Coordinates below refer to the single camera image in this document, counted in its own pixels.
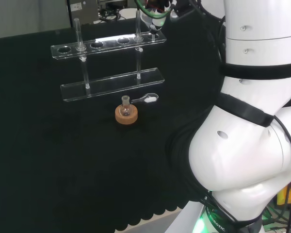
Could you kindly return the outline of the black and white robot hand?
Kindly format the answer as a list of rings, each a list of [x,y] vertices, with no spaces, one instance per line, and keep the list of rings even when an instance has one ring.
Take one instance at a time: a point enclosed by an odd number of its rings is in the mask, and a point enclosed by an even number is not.
[[[147,0],[145,9],[150,13],[161,16],[167,14],[167,16],[161,19],[153,19],[149,16],[142,14],[142,20],[146,24],[151,34],[157,34],[163,27],[166,18],[170,15],[170,12],[176,6],[176,0]]]

